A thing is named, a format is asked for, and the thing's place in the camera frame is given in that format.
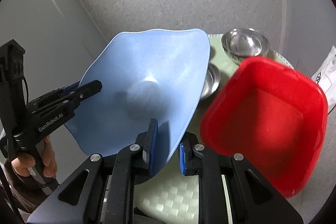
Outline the person's left hand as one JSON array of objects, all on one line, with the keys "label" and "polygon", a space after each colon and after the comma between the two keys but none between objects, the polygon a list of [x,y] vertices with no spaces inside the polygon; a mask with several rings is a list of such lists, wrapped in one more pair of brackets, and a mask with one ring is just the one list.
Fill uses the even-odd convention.
[{"label": "person's left hand", "polygon": [[[43,174],[45,177],[53,177],[56,175],[58,171],[58,166],[55,160],[55,153],[52,148],[52,144],[50,141],[50,137],[47,136],[44,138],[44,144],[45,148],[43,150],[43,155],[42,155],[42,161],[43,164],[45,165]],[[22,177],[28,177],[30,176],[29,173],[29,168],[32,168],[35,166],[35,159],[26,153],[21,153],[18,155],[17,158],[15,158],[12,162],[11,165],[19,176]]]}]

